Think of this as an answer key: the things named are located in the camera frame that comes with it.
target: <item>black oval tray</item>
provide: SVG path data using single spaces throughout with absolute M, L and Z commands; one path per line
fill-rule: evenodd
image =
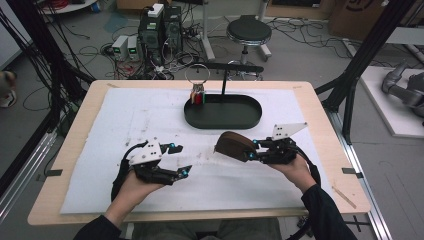
M 184 105 L 188 124 L 199 129 L 249 129 L 262 117 L 261 104 L 246 95 L 206 94 L 202 105 Z

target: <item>black sleeve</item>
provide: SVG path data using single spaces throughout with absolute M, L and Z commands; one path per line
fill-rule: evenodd
M 320 186 L 310 187 L 302 196 L 302 201 L 309 211 L 312 231 L 316 239 L 356 239 L 346 226 L 333 199 Z
M 87 223 L 74 237 L 74 240 L 117 240 L 121 230 L 111 223 L 103 215 Z

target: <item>power supply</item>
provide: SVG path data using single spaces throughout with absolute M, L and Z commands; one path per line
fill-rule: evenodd
M 119 36 L 112 45 L 112 50 L 117 61 L 125 61 L 128 57 L 128 36 Z
M 137 36 L 128 37 L 128 54 L 131 61 L 140 61 L 142 58 L 142 50 Z

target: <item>shoe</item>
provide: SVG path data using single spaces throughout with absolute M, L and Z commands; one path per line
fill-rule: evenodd
M 16 103 L 16 93 L 13 90 L 10 90 L 10 93 L 8 93 L 3 98 L 0 98 L 0 107 L 2 108 L 11 107 L 15 103 Z

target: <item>white paper sheet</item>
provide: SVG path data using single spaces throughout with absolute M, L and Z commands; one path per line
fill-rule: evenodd
M 235 130 L 248 138 L 271 136 L 276 123 L 304 122 L 291 90 L 237 90 L 227 94 L 249 95 L 262 106 L 257 126 Z M 214 153 L 225 130 L 190 126 L 183 110 L 188 95 L 189 90 L 180 89 L 110 89 L 75 166 L 61 213 L 105 212 L 124 153 L 154 137 L 162 144 L 173 142 L 184 147 L 181 153 L 165 154 L 161 168 L 193 167 L 187 179 L 154 192 L 134 212 L 303 207 L 300 190 L 283 174 L 258 162 L 242 163 Z M 331 195 L 309 130 L 303 129 L 292 138 L 318 166 L 322 187 Z

